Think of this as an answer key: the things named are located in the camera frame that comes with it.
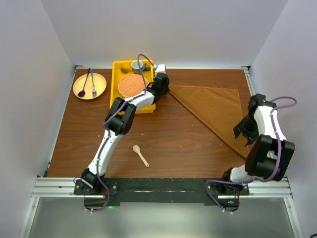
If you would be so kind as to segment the orange cloth napkin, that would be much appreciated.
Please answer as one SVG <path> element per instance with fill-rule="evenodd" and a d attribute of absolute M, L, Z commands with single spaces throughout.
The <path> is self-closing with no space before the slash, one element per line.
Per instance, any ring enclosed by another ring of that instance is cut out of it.
<path fill-rule="evenodd" d="M 237 89 L 170 85 L 170 94 L 233 151 L 247 158 L 247 140 L 235 138 L 234 127 L 243 119 Z"/>

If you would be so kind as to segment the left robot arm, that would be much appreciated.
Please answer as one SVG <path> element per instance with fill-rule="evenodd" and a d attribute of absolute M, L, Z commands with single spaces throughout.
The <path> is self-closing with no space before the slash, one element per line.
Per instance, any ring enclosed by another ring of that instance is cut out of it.
<path fill-rule="evenodd" d="M 135 114 L 144 107 L 155 104 L 162 95 L 169 92 L 169 78 L 165 71 L 156 73 L 154 81 L 134 97 L 117 97 L 103 124 L 105 133 L 101 144 L 88 167 L 80 178 L 82 185 L 91 194 L 98 194 L 105 184 L 103 177 L 107 165 L 121 138 L 131 129 Z"/>

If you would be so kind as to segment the dark green utensil in tray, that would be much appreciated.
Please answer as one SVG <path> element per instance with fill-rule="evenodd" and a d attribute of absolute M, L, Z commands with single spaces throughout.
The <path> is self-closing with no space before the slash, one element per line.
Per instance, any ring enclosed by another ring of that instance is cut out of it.
<path fill-rule="evenodd" d="M 143 64 L 143 66 L 142 66 L 142 71 L 150 71 L 150 67 L 149 66 L 147 66 L 147 64 L 146 63 L 144 63 Z"/>

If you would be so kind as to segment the woven orange round plate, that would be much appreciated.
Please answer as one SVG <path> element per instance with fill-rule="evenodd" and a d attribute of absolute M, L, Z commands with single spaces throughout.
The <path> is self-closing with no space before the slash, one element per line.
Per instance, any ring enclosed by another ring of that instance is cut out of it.
<path fill-rule="evenodd" d="M 120 80 L 118 91 L 123 97 L 131 98 L 143 92 L 148 83 L 148 80 L 144 81 L 141 75 L 130 74 Z"/>

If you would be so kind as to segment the white cup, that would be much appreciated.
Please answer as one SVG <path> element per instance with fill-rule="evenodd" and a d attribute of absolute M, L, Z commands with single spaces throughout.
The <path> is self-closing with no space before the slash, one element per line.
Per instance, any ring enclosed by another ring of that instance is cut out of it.
<path fill-rule="evenodd" d="M 141 74 L 143 64 L 144 63 L 139 60 L 135 60 L 131 63 L 132 71 L 134 72 L 134 74 Z"/>

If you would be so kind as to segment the yellow plastic tray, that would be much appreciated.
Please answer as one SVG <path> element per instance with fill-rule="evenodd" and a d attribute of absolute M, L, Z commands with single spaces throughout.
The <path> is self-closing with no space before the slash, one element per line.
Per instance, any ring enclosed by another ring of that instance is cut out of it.
<path fill-rule="evenodd" d="M 112 64 L 112 76 L 111 76 L 111 91 L 110 91 L 110 102 L 109 102 L 109 108 L 111 108 L 114 99 L 117 97 L 124 98 L 119 90 L 118 90 L 118 84 L 122 80 L 123 77 L 133 74 L 131 63 L 133 60 L 118 60 L 114 61 Z M 144 77 L 148 80 L 148 82 L 154 81 L 154 69 L 153 66 L 146 60 L 146 59 L 140 59 L 141 62 L 146 63 L 147 67 L 150 67 L 149 71 L 144 72 Z M 124 73 L 121 71 L 121 68 L 130 69 L 131 72 Z"/>

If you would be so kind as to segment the beige round plate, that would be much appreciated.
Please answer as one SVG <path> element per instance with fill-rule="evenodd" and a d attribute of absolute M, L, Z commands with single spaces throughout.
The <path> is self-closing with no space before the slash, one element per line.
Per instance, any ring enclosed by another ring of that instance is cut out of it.
<path fill-rule="evenodd" d="M 77 98 L 79 98 L 77 94 L 78 92 L 82 90 L 85 79 L 86 79 L 86 74 L 76 79 L 72 86 L 72 91 Z M 94 73 L 94 83 L 95 83 L 95 89 L 97 91 L 97 96 L 95 98 L 97 98 L 105 91 L 107 87 L 107 82 L 106 82 L 106 79 L 101 74 Z M 85 86 L 85 96 L 79 99 L 92 100 L 95 98 L 92 97 L 92 79 L 91 79 L 91 75 L 89 75 L 86 86 Z"/>

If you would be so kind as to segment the iridescent metal fork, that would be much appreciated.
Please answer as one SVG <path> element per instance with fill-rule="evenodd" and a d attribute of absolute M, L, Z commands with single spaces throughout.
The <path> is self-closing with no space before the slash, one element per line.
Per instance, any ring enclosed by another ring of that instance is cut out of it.
<path fill-rule="evenodd" d="M 92 68 L 90 68 L 90 74 L 91 74 L 91 79 L 92 79 L 92 97 L 95 98 L 97 96 L 97 91 L 95 89 L 94 73 L 93 73 Z"/>

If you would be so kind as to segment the purple metal spoon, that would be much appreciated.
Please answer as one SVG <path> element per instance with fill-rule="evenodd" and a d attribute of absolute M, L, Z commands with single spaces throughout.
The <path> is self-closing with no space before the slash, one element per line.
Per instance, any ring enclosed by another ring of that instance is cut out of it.
<path fill-rule="evenodd" d="M 87 72 L 87 74 L 86 74 L 86 79 L 85 79 L 85 81 L 84 81 L 84 85 L 83 85 L 82 90 L 81 90 L 80 92 L 78 92 L 78 94 L 77 94 L 77 96 L 78 96 L 79 98 L 82 98 L 82 97 L 85 96 L 85 86 L 86 86 L 86 83 L 87 83 L 87 80 L 88 80 L 88 77 L 89 77 L 90 72 L 91 72 L 91 68 L 88 69 L 88 72 Z"/>

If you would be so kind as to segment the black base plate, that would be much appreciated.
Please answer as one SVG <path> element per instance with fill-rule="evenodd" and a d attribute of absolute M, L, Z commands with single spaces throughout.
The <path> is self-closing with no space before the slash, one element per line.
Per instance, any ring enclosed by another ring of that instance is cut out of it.
<path fill-rule="evenodd" d="M 75 180 L 75 195 L 84 196 L 87 208 L 110 207 L 121 203 L 219 203 L 224 208 L 238 208 L 239 199 L 250 194 L 247 185 L 216 183 L 208 178 L 105 178 L 104 184 L 93 189 Z"/>

